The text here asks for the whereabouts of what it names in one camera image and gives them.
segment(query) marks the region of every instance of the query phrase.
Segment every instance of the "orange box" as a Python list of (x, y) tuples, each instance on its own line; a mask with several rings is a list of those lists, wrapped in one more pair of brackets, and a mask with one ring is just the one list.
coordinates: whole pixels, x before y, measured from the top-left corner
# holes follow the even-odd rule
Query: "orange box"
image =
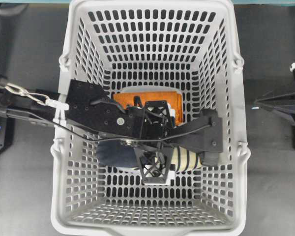
[(124, 109), (127, 106), (134, 106), (133, 99), (139, 96), (143, 105), (149, 101), (166, 100), (176, 112), (175, 124), (179, 125), (183, 122), (182, 118), (182, 96), (176, 92), (125, 92), (114, 94), (114, 100)]

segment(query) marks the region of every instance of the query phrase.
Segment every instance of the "black metal bracket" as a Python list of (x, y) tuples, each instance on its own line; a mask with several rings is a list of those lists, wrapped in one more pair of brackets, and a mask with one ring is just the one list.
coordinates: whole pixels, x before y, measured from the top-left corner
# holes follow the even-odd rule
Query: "black metal bracket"
[(295, 126), (295, 63), (291, 65), (294, 81), (255, 100), (255, 105), (287, 120)]

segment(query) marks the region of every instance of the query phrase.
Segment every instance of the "white clip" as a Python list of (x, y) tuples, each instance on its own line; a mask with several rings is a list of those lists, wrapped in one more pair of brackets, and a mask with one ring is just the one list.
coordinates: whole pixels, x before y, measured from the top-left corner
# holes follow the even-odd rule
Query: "white clip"
[(65, 72), (67, 72), (67, 71), (69, 71), (69, 65), (70, 65), (70, 61), (69, 61), (69, 59), (66, 57), (66, 56), (61, 56), (60, 58), (59, 58), (59, 67), (60, 67), (60, 69), (62, 70), (62, 71), (65, 71)]
[(290, 65), (290, 71), (293, 72), (294, 69), (295, 69), (295, 62)]
[(237, 153), (237, 156), (243, 157), (246, 162), (249, 159), (251, 154), (251, 151), (248, 148), (248, 143), (239, 141), (236, 153)]
[(240, 74), (244, 69), (245, 60), (239, 54), (235, 54), (235, 56), (237, 57), (237, 59), (232, 61), (232, 66), (235, 68), (235, 73)]
[(53, 122), (56, 122), (56, 123), (59, 123), (60, 125), (65, 126), (66, 120), (65, 120), (64, 111), (69, 110), (69, 104), (59, 102), (57, 100), (47, 99), (46, 105), (56, 109), (55, 118), (53, 119)]

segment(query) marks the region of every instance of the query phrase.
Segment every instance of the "black cable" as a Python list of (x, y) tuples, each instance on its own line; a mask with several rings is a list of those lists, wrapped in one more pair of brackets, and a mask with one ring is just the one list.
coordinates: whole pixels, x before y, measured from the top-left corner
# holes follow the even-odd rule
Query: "black cable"
[(181, 134), (176, 134), (176, 135), (171, 135), (171, 136), (168, 136), (168, 137), (165, 137), (165, 138), (162, 138), (162, 139), (135, 139), (135, 138), (128, 138), (128, 137), (123, 137), (123, 136), (120, 136), (120, 137), (114, 137), (114, 138), (104, 138), (104, 139), (89, 139), (89, 138), (85, 138), (84, 136), (82, 135), (79, 135), (75, 132), (73, 132), (72, 130), (68, 129), (67, 127), (64, 127), (56, 122), (53, 122), (51, 120), (47, 120), (39, 115), (36, 115), (35, 113), (32, 113), (32, 112), (29, 112), (27, 110), (21, 110), (21, 109), (12, 109), (12, 108), (6, 108), (7, 111), (12, 111), (12, 112), (20, 112), (20, 113), (26, 113), (28, 115), (31, 115), (31, 116), (34, 116), (40, 120), (43, 120), (49, 124), (53, 124), (53, 125), (56, 125), (57, 127), (59, 128), (62, 128), (84, 140), (87, 140), (87, 141), (94, 141), (94, 142), (102, 142), (102, 141), (114, 141), (114, 140), (130, 140), (130, 141), (135, 141), (135, 142), (161, 142), (161, 141), (165, 141), (165, 140), (168, 140), (168, 139), (174, 139), (174, 138), (178, 138), (178, 137), (181, 137), (181, 136), (185, 136), (185, 135), (188, 135), (188, 134), (191, 134), (191, 133), (194, 133), (194, 132), (197, 132), (199, 130), (202, 130), (202, 129), (205, 129), (205, 128), (209, 128), (211, 127), (210, 124), (207, 124), (207, 125), (203, 125), (197, 129), (194, 129), (194, 130), (191, 130), (191, 131), (188, 131), (188, 132), (184, 132), (184, 133), (181, 133)]

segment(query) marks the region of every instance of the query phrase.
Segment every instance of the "gray table surface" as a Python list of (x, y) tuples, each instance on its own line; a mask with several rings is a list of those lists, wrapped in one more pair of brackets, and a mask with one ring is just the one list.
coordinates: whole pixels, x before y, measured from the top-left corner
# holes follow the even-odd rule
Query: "gray table surface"
[[(0, 73), (28, 88), (57, 91), (67, 5), (2, 11)], [(248, 201), (243, 236), (295, 236), (295, 150), (292, 128), (252, 101), (292, 80), (295, 7), (236, 6), (245, 58)], [(17, 121), (13, 145), (0, 155), (0, 236), (58, 236), (50, 222), (53, 159), (50, 128)]]

